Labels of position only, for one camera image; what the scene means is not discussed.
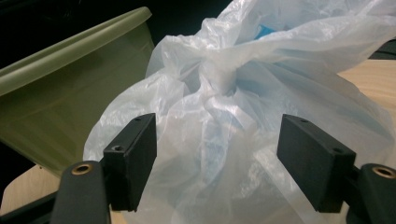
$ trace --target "dark background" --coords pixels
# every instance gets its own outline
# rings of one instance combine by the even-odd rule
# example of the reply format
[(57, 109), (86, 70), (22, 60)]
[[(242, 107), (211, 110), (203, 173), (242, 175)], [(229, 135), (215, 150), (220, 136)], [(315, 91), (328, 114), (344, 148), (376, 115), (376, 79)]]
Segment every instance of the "dark background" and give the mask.
[[(0, 68), (94, 25), (148, 7), (154, 44), (166, 35), (194, 35), (204, 18), (215, 18), (231, 0), (0, 0)], [(371, 57), (396, 59), (389, 41)], [(0, 143), (0, 200), (7, 184), (34, 164)]]

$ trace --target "plastic bag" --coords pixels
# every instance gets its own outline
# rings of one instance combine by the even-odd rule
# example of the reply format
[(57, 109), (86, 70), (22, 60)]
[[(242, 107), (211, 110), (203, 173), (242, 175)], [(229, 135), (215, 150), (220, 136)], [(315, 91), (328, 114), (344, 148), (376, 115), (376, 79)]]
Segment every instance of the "plastic bag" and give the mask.
[(396, 36), (395, 16), (393, 0), (235, 0), (196, 35), (156, 47), (147, 78), (92, 129), (84, 160), (155, 112), (158, 158), (130, 223), (345, 222), (316, 213), (277, 159), (280, 121), (309, 119), (355, 150), (358, 167), (395, 166), (388, 112), (337, 76)]

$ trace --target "plastic container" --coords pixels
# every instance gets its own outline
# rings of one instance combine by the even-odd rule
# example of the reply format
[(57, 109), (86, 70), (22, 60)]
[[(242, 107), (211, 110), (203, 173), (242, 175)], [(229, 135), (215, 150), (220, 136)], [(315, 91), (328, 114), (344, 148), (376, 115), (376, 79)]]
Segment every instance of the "plastic container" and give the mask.
[(107, 105), (145, 76), (150, 15), (138, 8), (0, 70), (0, 140), (56, 175), (81, 161)]

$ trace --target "screw hole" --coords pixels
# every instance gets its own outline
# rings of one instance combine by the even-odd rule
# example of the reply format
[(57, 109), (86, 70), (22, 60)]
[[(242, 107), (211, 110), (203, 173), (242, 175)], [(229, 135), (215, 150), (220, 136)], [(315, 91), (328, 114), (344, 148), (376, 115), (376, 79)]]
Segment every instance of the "screw hole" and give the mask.
[(380, 166), (376, 166), (373, 168), (374, 173), (376, 173), (377, 175), (380, 175), (382, 177), (388, 178), (388, 179), (395, 179), (396, 178), (396, 174), (386, 168), (386, 167), (380, 167)]
[(85, 175), (92, 169), (91, 164), (81, 164), (72, 170), (73, 175)]
[(340, 148), (338, 148), (338, 147), (335, 147), (335, 148), (333, 148), (332, 149), (334, 152), (336, 152), (336, 153), (343, 153), (343, 149), (340, 149)]
[(88, 166), (80, 166), (76, 170), (79, 172), (84, 172), (87, 171), (88, 169), (90, 169)]
[(113, 149), (115, 151), (121, 151), (122, 150), (122, 146), (114, 146), (111, 149)]

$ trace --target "table surface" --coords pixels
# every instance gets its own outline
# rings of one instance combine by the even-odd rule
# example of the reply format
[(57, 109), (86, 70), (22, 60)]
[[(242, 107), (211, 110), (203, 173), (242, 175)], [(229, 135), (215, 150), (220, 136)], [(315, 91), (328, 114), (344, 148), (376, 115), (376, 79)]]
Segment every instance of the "table surface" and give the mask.
[[(396, 61), (368, 60), (340, 76), (354, 83), (366, 96), (386, 108), (396, 127)], [(59, 182), (59, 177), (39, 166), (33, 167), (7, 186), (0, 215), (56, 191)], [(112, 212), (111, 217), (112, 223), (126, 223), (121, 213)]]

